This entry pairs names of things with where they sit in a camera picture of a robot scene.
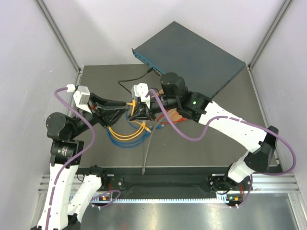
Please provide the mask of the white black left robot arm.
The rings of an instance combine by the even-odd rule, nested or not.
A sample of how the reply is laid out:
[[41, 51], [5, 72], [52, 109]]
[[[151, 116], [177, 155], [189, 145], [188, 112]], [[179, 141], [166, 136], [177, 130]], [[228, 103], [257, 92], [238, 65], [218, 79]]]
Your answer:
[[94, 93], [76, 91], [75, 106], [61, 96], [56, 98], [74, 115], [54, 112], [46, 119], [50, 148], [49, 181], [41, 216], [33, 226], [35, 230], [78, 230], [85, 210], [97, 190], [107, 188], [109, 179], [103, 168], [94, 166], [85, 174], [76, 195], [71, 198], [74, 178], [81, 157], [96, 141], [95, 125], [110, 127], [127, 111], [126, 102], [101, 98]]

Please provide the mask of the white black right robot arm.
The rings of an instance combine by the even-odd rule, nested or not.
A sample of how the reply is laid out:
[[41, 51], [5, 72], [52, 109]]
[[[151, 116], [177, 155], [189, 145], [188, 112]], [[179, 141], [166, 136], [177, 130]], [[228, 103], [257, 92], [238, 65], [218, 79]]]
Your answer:
[[176, 109], [183, 118], [211, 127], [241, 144], [247, 152], [232, 163], [224, 176], [224, 184], [234, 190], [255, 172], [266, 173], [273, 158], [279, 130], [249, 125], [226, 111], [202, 93], [189, 91], [184, 79], [170, 72], [160, 78], [162, 94], [154, 96], [146, 83], [134, 85], [131, 95], [135, 108], [130, 120], [154, 120], [157, 113]]

